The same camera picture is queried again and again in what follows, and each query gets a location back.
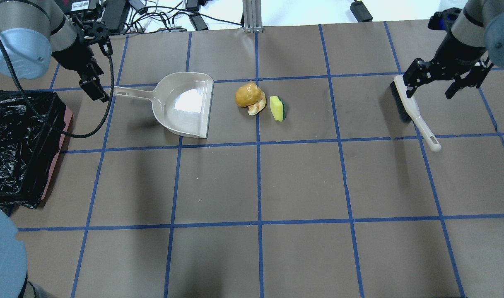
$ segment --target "black cable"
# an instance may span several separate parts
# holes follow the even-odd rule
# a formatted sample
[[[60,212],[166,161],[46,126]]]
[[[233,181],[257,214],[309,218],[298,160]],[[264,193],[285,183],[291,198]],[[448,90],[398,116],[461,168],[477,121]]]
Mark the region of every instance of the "black cable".
[[[176,10],[178,8],[178,6],[180,6],[180,4],[182,4],[183,1],[180,1],[180,3],[178,3],[176,6],[173,7],[173,9],[171,9],[170,11],[168,11],[167,13],[171,13],[172,11]]]
[[[177,13],[175,13],[172,17],[171,17],[171,23],[174,25],[174,18],[177,16],[177,15],[181,15],[181,14],[185,14],[189,17],[189,14],[187,12],[183,12],[183,11],[179,11]]]
[[[110,107],[112,105],[112,95],[114,93],[114,71],[113,71],[113,64],[112,64],[112,56],[110,56],[110,55],[106,56],[108,58],[108,62],[110,63],[110,99],[108,100],[108,105],[106,106],[106,111],[104,112],[103,119],[101,119],[101,122],[93,131],[91,131],[87,134],[77,135],[77,134],[72,134],[71,132],[65,132],[63,130],[60,130],[56,126],[48,123],[45,120],[45,118],[42,117],[42,115],[40,115],[40,113],[38,113],[38,111],[36,111],[34,106],[29,102],[29,99],[25,95],[25,92],[23,91],[23,88],[19,83],[18,77],[17,77],[16,73],[14,72],[14,67],[13,67],[13,64],[11,63],[11,59],[9,59],[9,56],[7,54],[7,51],[4,47],[1,39],[0,39],[0,50],[2,51],[3,59],[5,60],[5,63],[7,64],[9,72],[11,73],[11,77],[13,79],[13,82],[16,85],[20,94],[22,95],[22,98],[25,100],[25,103],[29,106],[29,108],[33,111],[33,113],[36,114],[38,119],[40,119],[42,122],[44,122],[45,125],[51,127],[52,130],[54,130],[55,132],[58,132],[59,134],[63,134],[63,135],[66,135],[66,136],[72,137],[72,138],[87,138],[87,137],[93,136],[103,126],[104,121],[106,121],[106,118],[108,117],[108,113],[110,112]]]
[[[144,19],[148,19],[149,17],[152,18],[152,19],[155,19],[153,16],[156,15],[159,17],[159,19],[156,19],[157,21],[160,21],[164,24],[165,28],[168,29],[167,27],[167,22],[171,22],[169,20],[167,20],[167,22],[165,21],[165,17],[167,17],[167,15],[163,12],[150,12],[150,13],[144,13],[142,16],[140,16],[138,19],[136,19],[134,22],[132,22],[131,24],[128,24],[127,27],[125,28],[126,31],[130,30],[132,27],[136,28],[136,30],[138,29],[138,25],[140,27],[142,27],[140,25],[140,21],[144,20]]]
[[[141,10],[144,10],[145,8],[167,8],[167,9],[170,9],[170,8],[173,8],[173,7],[170,7],[170,6],[146,6],[144,8],[138,9],[135,13],[139,13]],[[193,11],[193,10],[182,9],[182,8],[174,8],[174,10],[182,11],[182,12],[191,12],[193,15],[201,15],[201,16],[207,17],[209,19],[214,19],[215,21],[224,22],[224,23],[228,23],[228,24],[233,24],[233,25],[237,25],[237,26],[242,26],[239,23],[234,23],[234,22],[231,22],[231,21],[225,21],[224,19],[216,19],[214,17],[210,17],[209,15],[205,15],[203,13],[199,13],[199,12],[196,12],[196,11]]]
[[[111,36],[119,36],[119,35],[128,35],[128,34],[153,34],[153,33],[158,33],[158,32],[163,32],[163,31],[178,31],[178,32],[187,32],[186,28],[160,28],[156,31],[152,32],[125,32],[125,33],[111,33]]]

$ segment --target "white brush handle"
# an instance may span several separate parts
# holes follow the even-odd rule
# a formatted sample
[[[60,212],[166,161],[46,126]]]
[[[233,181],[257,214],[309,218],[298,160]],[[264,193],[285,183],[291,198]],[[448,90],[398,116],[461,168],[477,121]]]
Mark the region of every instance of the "white brush handle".
[[[423,120],[423,117],[421,117],[421,113],[419,113],[419,107],[417,105],[416,98],[414,96],[412,96],[411,98],[407,97],[407,87],[405,86],[405,83],[403,81],[403,76],[396,75],[393,78],[393,81],[395,83],[395,87],[397,88],[399,96],[401,97],[401,102],[403,102],[405,111],[419,128],[419,132],[427,142],[430,150],[434,152],[440,151],[441,145],[438,142],[438,139],[436,138],[436,136],[434,136],[434,134],[432,134],[432,131],[428,127],[427,123]]]
[[[421,116],[412,117],[412,121],[414,121],[414,123],[417,125],[419,132],[423,136],[430,150],[434,152],[440,151],[441,144],[438,142],[436,136],[432,134],[432,130],[430,130],[423,118]]]

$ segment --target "dustpan handle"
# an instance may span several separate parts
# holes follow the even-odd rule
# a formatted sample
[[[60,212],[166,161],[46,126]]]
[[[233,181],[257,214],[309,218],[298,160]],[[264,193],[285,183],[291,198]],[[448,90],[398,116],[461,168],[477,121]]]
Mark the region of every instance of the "dustpan handle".
[[[114,96],[123,98],[153,100],[152,92],[125,87],[114,87]]]

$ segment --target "brush bristles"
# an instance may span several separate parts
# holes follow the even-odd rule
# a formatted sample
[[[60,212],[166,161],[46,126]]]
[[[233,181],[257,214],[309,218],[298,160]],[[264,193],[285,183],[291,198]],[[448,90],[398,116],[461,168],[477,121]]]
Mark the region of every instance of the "brush bristles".
[[[392,90],[393,98],[395,99],[395,105],[397,106],[397,111],[399,112],[399,117],[401,117],[401,121],[404,123],[412,122],[412,118],[408,115],[407,110],[405,110],[405,106],[403,106],[403,102],[401,101],[401,96],[399,95],[399,91],[395,86],[395,82],[390,84],[390,89]]]

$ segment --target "metal post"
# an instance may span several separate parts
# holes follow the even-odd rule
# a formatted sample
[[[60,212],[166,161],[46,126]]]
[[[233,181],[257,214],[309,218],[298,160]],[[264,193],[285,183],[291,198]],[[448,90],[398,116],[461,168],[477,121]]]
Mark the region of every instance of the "metal post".
[[[261,0],[243,0],[244,32],[263,32]]]

